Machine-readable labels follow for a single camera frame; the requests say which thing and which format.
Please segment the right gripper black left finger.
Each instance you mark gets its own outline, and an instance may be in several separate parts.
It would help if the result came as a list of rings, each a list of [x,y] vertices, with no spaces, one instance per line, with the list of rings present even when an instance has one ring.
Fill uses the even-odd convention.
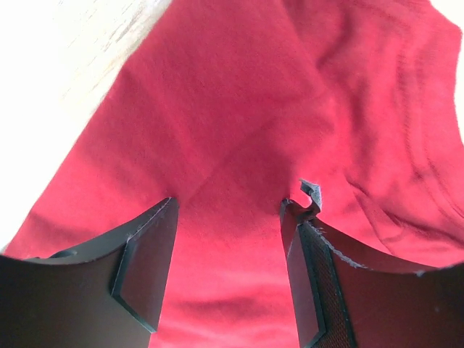
[[[48,258],[1,257],[3,347],[147,347],[178,224],[167,198]]]

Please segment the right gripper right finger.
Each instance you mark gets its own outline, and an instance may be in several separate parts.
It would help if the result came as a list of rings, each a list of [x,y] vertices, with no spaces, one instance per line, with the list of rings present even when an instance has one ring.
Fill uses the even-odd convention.
[[[380,252],[320,220],[320,187],[280,222],[301,347],[461,347],[463,265],[443,268]]]

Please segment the dark red t-shirt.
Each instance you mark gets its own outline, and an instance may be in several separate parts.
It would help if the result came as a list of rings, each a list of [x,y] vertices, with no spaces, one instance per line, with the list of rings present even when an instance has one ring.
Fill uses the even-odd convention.
[[[71,247],[167,196],[153,347],[295,347],[278,208],[383,252],[463,260],[462,33],[428,1],[174,1],[121,69],[7,254]]]

